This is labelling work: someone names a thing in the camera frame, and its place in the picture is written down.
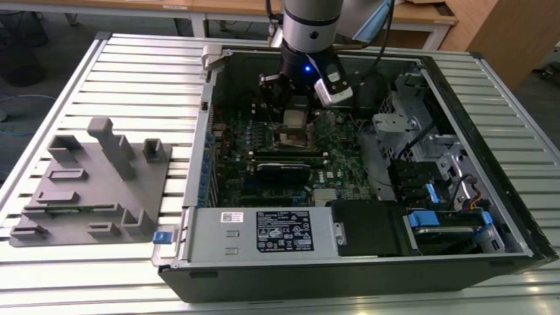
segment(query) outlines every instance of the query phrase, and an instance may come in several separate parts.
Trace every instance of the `barcode sticker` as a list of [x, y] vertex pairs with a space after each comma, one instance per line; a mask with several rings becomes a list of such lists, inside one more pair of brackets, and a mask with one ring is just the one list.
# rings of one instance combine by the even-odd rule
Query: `barcode sticker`
[[242, 212], [221, 212], [221, 223], [242, 223]]
[[172, 10], [186, 10], [188, 8], [182, 5], [162, 5], [164, 9]]

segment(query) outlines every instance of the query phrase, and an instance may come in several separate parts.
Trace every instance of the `warning label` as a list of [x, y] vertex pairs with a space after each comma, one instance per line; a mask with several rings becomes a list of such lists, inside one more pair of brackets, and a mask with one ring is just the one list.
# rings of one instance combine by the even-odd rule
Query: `warning label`
[[313, 234], [309, 212], [257, 212], [256, 249], [261, 253], [312, 251]]

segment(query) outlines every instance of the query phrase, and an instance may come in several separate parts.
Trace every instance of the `white label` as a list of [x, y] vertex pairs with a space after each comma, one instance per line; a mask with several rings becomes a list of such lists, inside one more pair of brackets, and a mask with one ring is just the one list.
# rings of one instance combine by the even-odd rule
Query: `white label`
[[293, 244], [294, 245], [309, 245], [312, 243], [312, 240], [294, 240]]
[[454, 24], [453, 21], [444, 21], [444, 20], [434, 20], [433, 22], [437, 23], [437, 24], [449, 24], [449, 25]]
[[326, 74], [330, 82], [336, 82], [340, 80], [340, 74], [337, 72], [332, 72], [330, 74]]
[[186, 10], [188, 8], [181, 5], [162, 5], [164, 9]]
[[242, 223], [242, 212], [221, 212], [221, 223]]

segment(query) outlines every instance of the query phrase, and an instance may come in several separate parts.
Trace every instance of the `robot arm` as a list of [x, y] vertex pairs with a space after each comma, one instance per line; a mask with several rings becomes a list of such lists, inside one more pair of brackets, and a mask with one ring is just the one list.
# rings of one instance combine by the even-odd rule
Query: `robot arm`
[[342, 0], [285, 0], [280, 73], [296, 85], [313, 86], [324, 107], [352, 97], [332, 50]]
[[[284, 107], [290, 95], [309, 91], [317, 93], [324, 107], [352, 97], [346, 73], [332, 48], [334, 35], [369, 42], [390, 5], [390, 0], [284, 0], [281, 65], [272, 83], [282, 90], [278, 99], [284, 101], [276, 101], [277, 108]], [[270, 19], [277, 18], [269, 6], [266, 9]]]

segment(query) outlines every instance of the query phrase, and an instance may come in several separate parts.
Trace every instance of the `aluminum table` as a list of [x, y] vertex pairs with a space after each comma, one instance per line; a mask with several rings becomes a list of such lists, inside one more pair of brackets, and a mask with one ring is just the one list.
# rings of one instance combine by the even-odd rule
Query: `aluminum table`
[[[13, 248], [9, 231], [49, 163], [53, 135], [94, 139], [92, 116], [110, 117], [129, 142], [173, 145], [158, 224], [180, 220], [204, 78], [200, 55], [228, 41], [112, 34], [97, 37], [0, 190], [0, 313], [114, 314], [557, 314], [560, 262], [460, 292], [273, 303], [181, 302], [156, 274], [150, 243]], [[388, 49], [390, 53], [426, 54]], [[560, 247], [560, 154], [484, 60], [430, 52], [493, 154], [554, 247]], [[162, 251], [172, 255], [172, 247]]]

